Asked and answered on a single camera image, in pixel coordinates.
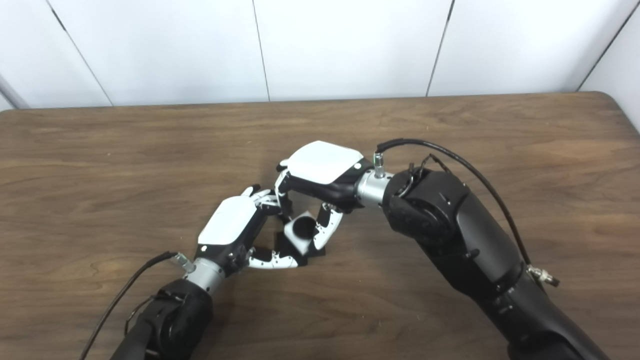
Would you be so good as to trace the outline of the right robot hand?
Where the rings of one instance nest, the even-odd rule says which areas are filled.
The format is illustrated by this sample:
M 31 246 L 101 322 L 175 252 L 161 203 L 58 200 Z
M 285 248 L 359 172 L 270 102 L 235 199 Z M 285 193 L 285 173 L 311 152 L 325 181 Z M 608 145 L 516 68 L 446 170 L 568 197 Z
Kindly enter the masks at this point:
M 285 238 L 297 253 L 316 256 L 344 215 L 378 205 L 382 194 L 375 189 L 374 167 L 358 150 L 320 140 L 302 146 L 279 163 L 274 192 L 281 216 L 287 220 Z M 293 218 L 290 192 L 320 200 L 318 215 L 305 212 Z

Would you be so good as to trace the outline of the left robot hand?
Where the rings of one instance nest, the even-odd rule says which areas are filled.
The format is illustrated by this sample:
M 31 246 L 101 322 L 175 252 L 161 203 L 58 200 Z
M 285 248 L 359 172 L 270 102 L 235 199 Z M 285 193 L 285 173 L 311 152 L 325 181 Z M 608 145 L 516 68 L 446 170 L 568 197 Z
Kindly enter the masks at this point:
M 306 267 L 309 260 L 294 253 L 291 244 L 281 243 L 273 249 L 254 244 L 267 219 L 280 213 L 275 191 L 258 184 L 224 199 L 198 235 L 195 258 L 217 265 L 225 278 L 244 268 Z

